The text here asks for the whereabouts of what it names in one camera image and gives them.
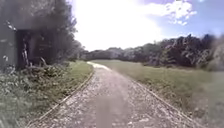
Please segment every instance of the gravel path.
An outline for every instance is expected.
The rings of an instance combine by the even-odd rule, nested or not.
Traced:
[[[88,86],[31,128],[200,128],[144,86],[93,65]]]

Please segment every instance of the sunlight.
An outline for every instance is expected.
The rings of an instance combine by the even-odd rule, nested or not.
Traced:
[[[77,0],[76,38],[88,49],[134,47],[161,39],[156,22],[134,0]]]

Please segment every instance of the grassy verge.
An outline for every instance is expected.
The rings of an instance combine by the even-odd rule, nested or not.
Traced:
[[[148,85],[158,95],[210,128],[224,127],[224,72],[144,67],[140,63],[96,60]]]
[[[85,62],[69,66],[29,68],[0,75],[0,121],[4,127],[23,127],[68,96],[92,72]]]
[[[99,64],[126,74],[135,80],[149,85],[149,88],[181,108],[188,115],[201,117],[204,109],[197,108],[198,99],[204,97],[205,84],[212,81],[212,74],[201,70],[167,69],[144,67],[140,63],[96,60]]]

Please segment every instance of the tall grass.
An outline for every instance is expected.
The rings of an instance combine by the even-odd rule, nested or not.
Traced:
[[[84,62],[0,74],[0,127],[24,127],[74,91],[91,73]]]

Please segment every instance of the path edge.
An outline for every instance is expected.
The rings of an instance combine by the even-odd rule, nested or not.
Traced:
[[[195,123],[197,126],[201,127],[201,128],[207,128],[205,126],[203,126],[202,124],[198,123],[197,121],[191,119],[190,117],[188,117],[187,115],[185,115],[183,112],[181,112],[179,109],[177,109],[176,107],[174,107],[173,105],[171,105],[170,103],[168,103],[167,101],[163,100],[161,97],[159,97],[155,92],[151,91],[146,84],[143,83],[139,83],[138,81],[134,80],[133,78],[131,78],[130,76],[127,76],[123,73],[120,73],[116,70],[113,70],[119,74],[121,74],[122,76],[124,76],[125,78],[127,78],[128,80],[130,80],[131,82],[133,82],[134,84],[138,85],[138,86],[143,86],[145,88],[145,90],[147,92],[149,92],[153,97],[155,97],[156,99],[158,99],[160,102],[164,103],[165,105],[167,105],[168,107],[170,107],[171,109],[175,110],[178,112],[179,115],[185,117],[186,119],[188,119],[189,121],[191,121],[192,123]]]
[[[51,114],[54,110],[56,110],[59,106],[61,106],[62,104],[64,104],[69,98],[71,98],[73,95],[75,95],[78,91],[81,91],[82,89],[84,89],[85,87],[87,87],[87,83],[90,81],[90,79],[93,77],[93,75],[95,74],[95,69],[92,65],[90,65],[92,68],[91,73],[87,76],[87,78],[85,79],[85,81],[83,81],[81,84],[78,85],[78,87],[71,92],[67,97],[65,97],[64,99],[60,100],[59,103],[57,103],[56,105],[54,105],[50,110],[48,110],[47,112],[45,112],[41,117],[31,120],[29,123],[27,123],[27,125],[25,126],[25,128],[29,128],[33,123],[37,122],[37,121],[41,121],[44,118],[46,118],[49,114]]]

